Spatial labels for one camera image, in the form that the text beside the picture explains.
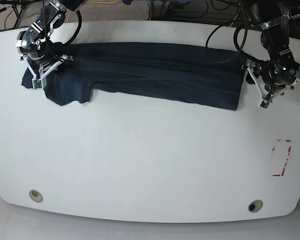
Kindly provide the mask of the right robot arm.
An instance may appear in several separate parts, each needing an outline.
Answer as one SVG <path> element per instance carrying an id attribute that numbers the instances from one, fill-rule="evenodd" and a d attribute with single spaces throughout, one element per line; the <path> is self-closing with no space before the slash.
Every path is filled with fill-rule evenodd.
<path id="1" fill-rule="evenodd" d="M 71 44 L 81 30 L 83 21 L 80 7 L 85 3 L 85 0 L 53 0 L 47 5 L 43 3 L 28 30 L 18 35 L 15 46 L 21 54 L 21 60 L 26 63 L 27 69 L 32 74 L 34 89 L 43 88 L 44 80 L 52 71 L 61 64 L 68 64 L 73 60 L 72 56 L 55 53 L 54 43 L 50 37 L 54 30 L 65 22 L 67 11 L 71 11 L 78 17 L 78 26 L 64 45 Z"/>

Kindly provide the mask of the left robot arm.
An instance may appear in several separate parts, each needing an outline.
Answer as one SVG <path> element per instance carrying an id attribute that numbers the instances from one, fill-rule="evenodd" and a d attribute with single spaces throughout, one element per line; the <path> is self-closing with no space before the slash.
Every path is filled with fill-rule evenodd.
<path id="1" fill-rule="evenodd" d="M 300 80 L 300 64 L 295 61 L 289 47 L 288 34 L 282 28 L 282 12 L 273 0 L 241 0 L 239 1 L 242 21 L 233 34 L 236 53 L 230 58 L 221 60 L 228 63 L 239 55 L 247 58 L 244 66 L 245 76 L 250 78 L 251 85 L 256 85 L 260 94 L 258 106 L 267 109 L 273 100 L 293 90 Z M 269 54 L 264 61 L 244 52 L 243 47 L 248 36 L 249 26 L 261 30 L 260 41 Z"/>

